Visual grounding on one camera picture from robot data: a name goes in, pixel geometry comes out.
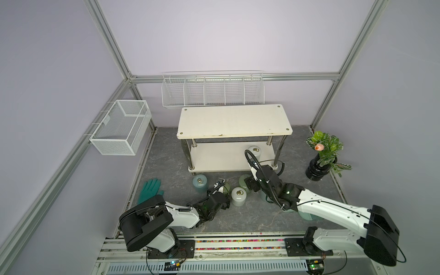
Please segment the large green tea canister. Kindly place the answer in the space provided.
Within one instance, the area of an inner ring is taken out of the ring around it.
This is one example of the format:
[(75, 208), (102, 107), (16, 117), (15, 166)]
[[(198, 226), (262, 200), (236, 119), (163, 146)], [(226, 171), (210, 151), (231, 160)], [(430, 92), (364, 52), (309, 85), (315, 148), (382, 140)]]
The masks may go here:
[(250, 177), (250, 175), (248, 174), (243, 174), (239, 177), (239, 186), (240, 188), (244, 189), (246, 191), (246, 193), (248, 194), (250, 192), (247, 184), (246, 184), (246, 180)]

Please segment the small green tea canister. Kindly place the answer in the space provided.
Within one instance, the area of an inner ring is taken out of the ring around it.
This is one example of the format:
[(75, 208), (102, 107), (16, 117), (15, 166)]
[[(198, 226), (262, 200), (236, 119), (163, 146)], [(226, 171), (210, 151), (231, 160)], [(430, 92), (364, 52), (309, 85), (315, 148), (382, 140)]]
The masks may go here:
[(231, 185), (230, 185), (229, 182), (225, 182), (225, 184), (223, 185), (222, 188), (223, 188), (222, 192), (223, 192), (224, 195), (229, 195), (230, 194), (230, 192), (231, 192)]

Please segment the large white tea canister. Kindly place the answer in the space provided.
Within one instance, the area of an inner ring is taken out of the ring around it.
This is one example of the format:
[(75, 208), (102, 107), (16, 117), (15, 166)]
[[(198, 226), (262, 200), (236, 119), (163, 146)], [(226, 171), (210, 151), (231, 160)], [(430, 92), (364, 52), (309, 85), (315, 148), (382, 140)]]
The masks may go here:
[(244, 206), (246, 198), (247, 192), (241, 187), (236, 187), (231, 191), (232, 204), (236, 207)]

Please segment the small blue tea canister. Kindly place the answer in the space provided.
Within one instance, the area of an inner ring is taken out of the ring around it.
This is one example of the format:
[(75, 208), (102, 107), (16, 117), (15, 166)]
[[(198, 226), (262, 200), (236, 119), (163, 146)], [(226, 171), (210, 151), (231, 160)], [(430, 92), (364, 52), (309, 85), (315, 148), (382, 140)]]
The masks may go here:
[(205, 193), (208, 189), (207, 177), (203, 174), (196, 175), (192, 180), (192, 185), (198, 193)]

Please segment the small white tea canister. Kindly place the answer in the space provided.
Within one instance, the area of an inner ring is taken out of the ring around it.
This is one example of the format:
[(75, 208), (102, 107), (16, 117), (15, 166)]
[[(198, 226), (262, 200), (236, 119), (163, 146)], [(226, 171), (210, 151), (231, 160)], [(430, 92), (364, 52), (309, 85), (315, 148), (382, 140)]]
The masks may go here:
[(256, 157), (257, 160), (260, 160), (262, 151), (258, 146), (250, 146), (248, 150)]

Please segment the large light blue tea canister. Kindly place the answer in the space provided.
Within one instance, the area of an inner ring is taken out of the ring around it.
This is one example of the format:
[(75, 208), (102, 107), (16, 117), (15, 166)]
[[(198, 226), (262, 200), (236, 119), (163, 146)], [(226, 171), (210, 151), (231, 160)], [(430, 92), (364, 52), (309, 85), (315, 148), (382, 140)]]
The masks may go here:
[(262, 201), (272, 204), (273, 201), (262, 191), (260, 190), (260, 198)]

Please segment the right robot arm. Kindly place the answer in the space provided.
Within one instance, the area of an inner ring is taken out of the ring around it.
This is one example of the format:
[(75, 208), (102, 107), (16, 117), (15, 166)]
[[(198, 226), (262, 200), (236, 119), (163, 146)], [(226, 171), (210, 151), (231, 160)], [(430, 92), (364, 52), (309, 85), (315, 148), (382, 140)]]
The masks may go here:
[(312, 214), (342, 226), (341, 230), (309, 227), (302, 240), (307, 254), (330, 250), (361, 251), (384, 266), (394, 267), (400, 262), (400, 232), (384, 208), (347, 205), (297, 184), (285, 183), (270, 166), (261, 165), (250, 150), (245, 150), (244, 154), (252, 172), (252, 179), (246, 181), (248, 189), (262, 191), (283, 211)]

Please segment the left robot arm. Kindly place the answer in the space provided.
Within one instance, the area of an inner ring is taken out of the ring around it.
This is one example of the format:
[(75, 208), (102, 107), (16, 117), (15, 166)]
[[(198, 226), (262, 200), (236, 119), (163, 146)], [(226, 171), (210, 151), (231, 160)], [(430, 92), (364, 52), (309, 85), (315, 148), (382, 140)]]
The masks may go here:
[(128, 252), (147, 247), (174, 253), (180, 246), (174, 228), (197, 228), (229, 207), (230, 198), (219, 191), (191, 206), (174, 205), (162, 195), (155, 195), (123, 213), (119, 217), (119, 230)]

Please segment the white two-tier shelf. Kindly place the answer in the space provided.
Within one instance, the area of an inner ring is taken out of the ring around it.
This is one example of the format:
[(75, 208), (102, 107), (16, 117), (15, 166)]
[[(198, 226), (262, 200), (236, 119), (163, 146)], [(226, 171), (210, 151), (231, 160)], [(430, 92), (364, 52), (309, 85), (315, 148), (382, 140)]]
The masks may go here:
[(176, 137), (188, 171), (248, 171), (245, 150), (258, 146), (260, 162), (276, 169), (287, 136), (293, 132), (281, 104), (184, 107)]

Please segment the green rubber glove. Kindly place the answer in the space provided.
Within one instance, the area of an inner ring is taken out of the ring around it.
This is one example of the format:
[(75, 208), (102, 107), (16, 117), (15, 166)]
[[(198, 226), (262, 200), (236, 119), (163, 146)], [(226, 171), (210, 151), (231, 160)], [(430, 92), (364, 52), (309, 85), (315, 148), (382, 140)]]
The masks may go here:
[(163, 195), (164, 191), (161, 188), (161, 180), (158, 178), (149, 179), (143, 186), (138, 198), (138, 205), (151, 199), (156, 195)]

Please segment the potted plant with pink flower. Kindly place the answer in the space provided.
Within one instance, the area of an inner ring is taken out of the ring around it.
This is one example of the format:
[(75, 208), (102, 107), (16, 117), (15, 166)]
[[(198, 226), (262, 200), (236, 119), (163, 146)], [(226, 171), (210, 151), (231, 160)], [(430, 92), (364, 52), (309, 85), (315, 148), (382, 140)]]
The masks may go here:
[(352, 170), (351, 165), (338, 162), (339, 152), (344, 149), (344, 144), (337, 136), (322, 131), (315, 131), (306, 140), (306, 143), (317, 153), (305, 171), (307, 178), (310, 180), (320, 181), (330, 171), (342, 177), (342, 171)]

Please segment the white mesh basket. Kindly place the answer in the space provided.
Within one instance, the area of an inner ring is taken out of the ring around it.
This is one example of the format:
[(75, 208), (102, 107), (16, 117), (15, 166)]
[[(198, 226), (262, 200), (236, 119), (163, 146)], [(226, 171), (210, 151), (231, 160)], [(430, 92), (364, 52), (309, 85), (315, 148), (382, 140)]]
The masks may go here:
[(135, 156), (151, 118), (145, 100), (117, 100), (89, 141), (102, 155)]

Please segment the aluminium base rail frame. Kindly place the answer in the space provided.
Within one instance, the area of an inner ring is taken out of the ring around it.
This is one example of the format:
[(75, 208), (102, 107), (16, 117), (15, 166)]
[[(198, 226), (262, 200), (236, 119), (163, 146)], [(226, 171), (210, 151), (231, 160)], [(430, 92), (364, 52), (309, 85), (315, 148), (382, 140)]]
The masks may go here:
[(186, 261), (244, 261), (244, 260), (305, 260), (307, 272), (275, 272), (228, 275), (394, 275), (393, 268), (370, 260), (361, 252), (333, 250), (333, 256), (288, 257), (286, 238), (302, 238), (302, 232), (253, 232), (253, 233), (183, 233), (180, 241), (194, 240), (194, 258), (148, 259), (148, 248), (128, 252), (122, 237), (104, 241), (94, 275), (107, 275), (113, 263), (164, 261), (168, 270), (181, 267)]

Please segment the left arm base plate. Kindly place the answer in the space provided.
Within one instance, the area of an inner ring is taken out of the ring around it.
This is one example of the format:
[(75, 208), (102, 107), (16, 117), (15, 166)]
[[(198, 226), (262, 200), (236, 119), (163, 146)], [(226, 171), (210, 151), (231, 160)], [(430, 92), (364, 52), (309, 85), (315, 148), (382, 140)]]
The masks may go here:
[(158, 249), (149, 249), (147, 258), (150, 259), (193, 259), (195, 253), (195, 241), (178, 241), (167, 252), (160, 252)]

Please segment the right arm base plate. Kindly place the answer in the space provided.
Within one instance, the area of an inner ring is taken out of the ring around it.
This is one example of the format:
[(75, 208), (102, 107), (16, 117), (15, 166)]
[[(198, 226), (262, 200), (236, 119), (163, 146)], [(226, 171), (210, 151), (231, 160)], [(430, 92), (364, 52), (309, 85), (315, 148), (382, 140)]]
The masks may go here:
[(321, 250), (311, 242), (304, 243), (301, 238), (286, 238), (285, 250), (288, 257), (301, 257), (301, 256), (333, 256), (332, 250)]

